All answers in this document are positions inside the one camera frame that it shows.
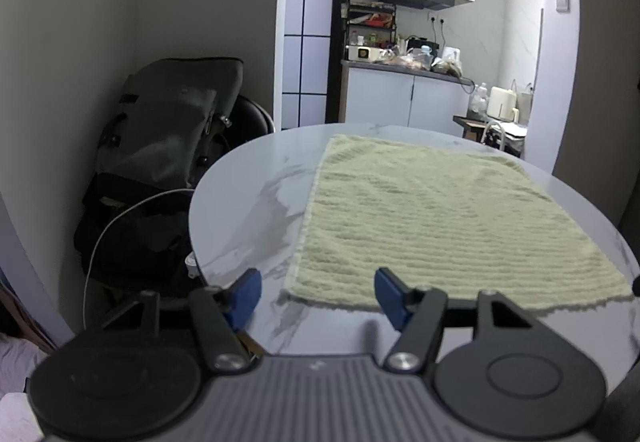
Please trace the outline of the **yellow-green ribbed towel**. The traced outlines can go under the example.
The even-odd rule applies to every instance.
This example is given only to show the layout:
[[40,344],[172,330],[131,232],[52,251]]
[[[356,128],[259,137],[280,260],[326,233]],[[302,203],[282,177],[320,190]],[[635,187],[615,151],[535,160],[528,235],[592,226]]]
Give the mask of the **yellow-green ribbed towel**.
[[627,300],[626,277],[513,159],[339,134],[314,175],[285,291],[372,310],[376,270],[524,309]]

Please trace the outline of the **dark green backpack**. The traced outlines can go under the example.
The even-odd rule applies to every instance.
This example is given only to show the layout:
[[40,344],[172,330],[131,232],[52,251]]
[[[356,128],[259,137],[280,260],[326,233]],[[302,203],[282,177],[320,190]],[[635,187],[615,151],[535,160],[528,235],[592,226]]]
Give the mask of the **dark green backpack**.
[[84,256],[114,217],[175,188],[194,188],[221,156],[244,63],[239,58],[164,58],[130,75],[104,126],[74,247]]

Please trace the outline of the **dark wooden chair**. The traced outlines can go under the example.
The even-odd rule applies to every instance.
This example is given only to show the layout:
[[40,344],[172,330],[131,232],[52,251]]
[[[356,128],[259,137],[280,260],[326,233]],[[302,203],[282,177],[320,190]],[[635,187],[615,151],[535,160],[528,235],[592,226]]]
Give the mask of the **dark wooden chair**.
[[236,98],[229,121],[230,126],[221,133],[221,147],[224,154],[274,132],[270,113],[242,94]]

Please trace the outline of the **wooden side cart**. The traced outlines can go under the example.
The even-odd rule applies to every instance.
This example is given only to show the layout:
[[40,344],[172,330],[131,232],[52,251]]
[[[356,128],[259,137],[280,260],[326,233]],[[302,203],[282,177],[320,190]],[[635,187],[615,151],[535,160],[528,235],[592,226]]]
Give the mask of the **wooden side cart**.
[[520,158],[524,153],[527,128],[517,122],[489,119],[481,121],[454,115],[452,121],[462,128],[465,139],[487,145]]

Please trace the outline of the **white lower kitchen cabinet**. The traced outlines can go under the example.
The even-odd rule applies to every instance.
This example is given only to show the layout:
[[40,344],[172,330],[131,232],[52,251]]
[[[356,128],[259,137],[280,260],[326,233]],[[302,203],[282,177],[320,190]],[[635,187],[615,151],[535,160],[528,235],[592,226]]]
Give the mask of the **white lower kitchen cabinet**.
[[454,117],[466,114],[473,90],[469,79],[397,65],[344,61],[340,121],[461,136]]

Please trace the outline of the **cream electric kettle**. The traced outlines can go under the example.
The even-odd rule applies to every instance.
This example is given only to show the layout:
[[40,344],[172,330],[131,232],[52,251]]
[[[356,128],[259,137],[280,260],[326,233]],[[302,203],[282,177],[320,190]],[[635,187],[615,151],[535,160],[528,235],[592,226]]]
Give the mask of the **cream electric kettle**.
[[495,120],[518,122],[520,111],[516,104],[518,104],[518,95],[515,91],[492,87],[488,98],[486,115]]

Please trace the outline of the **white electric kettle on counter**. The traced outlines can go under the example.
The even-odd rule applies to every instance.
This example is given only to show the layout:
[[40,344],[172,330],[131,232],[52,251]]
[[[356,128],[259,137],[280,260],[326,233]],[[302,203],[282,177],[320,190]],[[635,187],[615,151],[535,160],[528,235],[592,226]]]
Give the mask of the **white electric kettle on counter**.
[[442,49],[442,58],[445,61],[460,62],[461,51],[453,46],[445,46]]

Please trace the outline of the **white small countertop appliance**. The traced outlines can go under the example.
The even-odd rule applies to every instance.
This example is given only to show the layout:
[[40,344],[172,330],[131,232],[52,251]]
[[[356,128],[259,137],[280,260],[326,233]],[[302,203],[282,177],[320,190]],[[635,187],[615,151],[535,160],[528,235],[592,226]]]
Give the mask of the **white small countertop appliance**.
[[347,47],[347,57],[351,62],[378,62],[382,60],[384,52],[384,49],[376,46],[352,46],[350,44]]

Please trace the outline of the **black spice rack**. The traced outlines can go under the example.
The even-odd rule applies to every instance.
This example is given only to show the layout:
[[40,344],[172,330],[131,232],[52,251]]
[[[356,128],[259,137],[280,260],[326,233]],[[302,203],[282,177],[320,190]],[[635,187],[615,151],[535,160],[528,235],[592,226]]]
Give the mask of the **black spice rack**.
[[346,46],[391,48],[397,39],[397,6],[378,1],[347,0],[342,5]]

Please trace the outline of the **black-framed glass door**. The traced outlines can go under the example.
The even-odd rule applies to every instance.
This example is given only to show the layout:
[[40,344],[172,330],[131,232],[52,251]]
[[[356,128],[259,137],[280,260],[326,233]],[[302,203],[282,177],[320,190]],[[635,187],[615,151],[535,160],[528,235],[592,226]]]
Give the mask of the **black-framed glass door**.
[[338,121],[346,0],[286,0],[281,127]]

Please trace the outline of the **white wall light switch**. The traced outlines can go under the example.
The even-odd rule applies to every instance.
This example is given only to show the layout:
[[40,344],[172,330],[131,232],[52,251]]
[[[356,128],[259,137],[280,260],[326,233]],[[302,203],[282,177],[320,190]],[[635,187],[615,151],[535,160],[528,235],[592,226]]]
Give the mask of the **white wall light switch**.
[[570,12],[570,0],[554,0],[555,11],[558,13]]

